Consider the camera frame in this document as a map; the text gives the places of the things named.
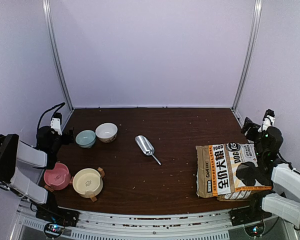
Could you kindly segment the pink pet bowl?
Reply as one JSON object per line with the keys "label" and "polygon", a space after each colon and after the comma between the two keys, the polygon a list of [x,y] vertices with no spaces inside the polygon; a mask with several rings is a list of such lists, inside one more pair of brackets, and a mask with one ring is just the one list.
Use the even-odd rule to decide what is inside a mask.
{"label": "pink pet bowl", "polygon": [[43,179],[45,182],[44,188],[50,192],[63,190],[73,182],[68,167],[60,162],[57,162],[53,169],[47,169],[44,172]]}

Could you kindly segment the dog food bag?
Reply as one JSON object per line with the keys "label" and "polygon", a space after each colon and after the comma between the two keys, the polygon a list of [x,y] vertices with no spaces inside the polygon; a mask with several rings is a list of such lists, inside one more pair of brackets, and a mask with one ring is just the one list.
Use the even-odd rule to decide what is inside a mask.
{"label": "dog food bag", "polygon": [[247,201],[273,184],[261,172],[254,145],[228,142],[197,145],[196,194],[219,201]]}

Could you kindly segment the cream pet bowl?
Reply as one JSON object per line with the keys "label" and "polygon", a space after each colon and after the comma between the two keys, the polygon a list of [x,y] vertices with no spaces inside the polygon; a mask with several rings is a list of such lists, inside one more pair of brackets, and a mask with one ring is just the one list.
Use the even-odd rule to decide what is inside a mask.
{"label": "cream pet bowl", "polygon": [[84,168],[78,171],[72,179],[73,189],[83,198],[96,202],[97,196],[101,193],[105,172],[101,167]]}

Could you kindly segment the metal scoop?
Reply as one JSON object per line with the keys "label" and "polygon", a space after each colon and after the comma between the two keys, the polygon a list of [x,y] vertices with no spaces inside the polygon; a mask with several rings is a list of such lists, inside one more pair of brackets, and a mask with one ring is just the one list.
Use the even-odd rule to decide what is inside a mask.
{"label": "metal scoop", "polygon": [[155,148],[153,145],[150,143],[150,141],[143,135],[138,135],[135,137],[135,142],[141,149],[141,151],[146,155],[146,156],[151,156],[154,158],[154,160],[161,166],[162,163],[160,160],[155,157]]}

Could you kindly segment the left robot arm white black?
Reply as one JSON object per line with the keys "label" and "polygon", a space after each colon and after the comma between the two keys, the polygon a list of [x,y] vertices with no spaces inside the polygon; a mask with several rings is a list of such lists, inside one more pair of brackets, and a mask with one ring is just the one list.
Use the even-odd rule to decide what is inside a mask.
{"label": "left robot arm white black", "polygon": [[36,140],[36,146],[31,146],[16,133],[0,134],[0,188],[30,201],[51,222],[57,222],[62,218],[62,211],[54,194],[35,183],[20,167],[52,170],[61,146],[74,142],[74,131],[58,133],[44,126],[37,130]]}

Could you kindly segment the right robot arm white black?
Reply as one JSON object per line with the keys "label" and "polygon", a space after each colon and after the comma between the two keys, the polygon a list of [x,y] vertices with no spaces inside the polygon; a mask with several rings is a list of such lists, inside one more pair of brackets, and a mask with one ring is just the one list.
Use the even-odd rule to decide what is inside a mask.
{"label": "right robot arm white black", "polygon": [[291,193],[289,199],[274,189],[257,195],[246,210],[249,220],[258,220],[265,212],[274,214],[293,224],[300,231],[300,171],[280,154],[284,141],[281,131],[274,125],[275,117],[266,115],[262,124],[254,123],[246,117],[241,132],[253,142],[257,167],[251,169],[262,180],[262,185],[280,187],[283,193]]}

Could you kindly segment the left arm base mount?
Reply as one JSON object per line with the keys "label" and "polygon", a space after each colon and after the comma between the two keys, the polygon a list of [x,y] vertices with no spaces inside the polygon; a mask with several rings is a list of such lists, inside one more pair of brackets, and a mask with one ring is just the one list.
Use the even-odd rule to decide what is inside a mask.
{"label": "left arm base mount", "polygon": [[58,208],[56,212],[38,208],[35,217],[37,219],[45,220],[50,223],[55,223],[64,227],[75,227],[79,220],[80,213],[75,210]]}

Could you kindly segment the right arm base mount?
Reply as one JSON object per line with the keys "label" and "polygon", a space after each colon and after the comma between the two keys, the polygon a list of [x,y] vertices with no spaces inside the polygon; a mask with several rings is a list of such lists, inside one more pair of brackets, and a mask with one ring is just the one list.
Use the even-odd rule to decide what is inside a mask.
{"label": "right arm base mount", "polygon": [[233,226],[246,225],[254,222],[261,222],[272,216],[269,212],[255,211],[250,207],[236,208],[228,212]]}

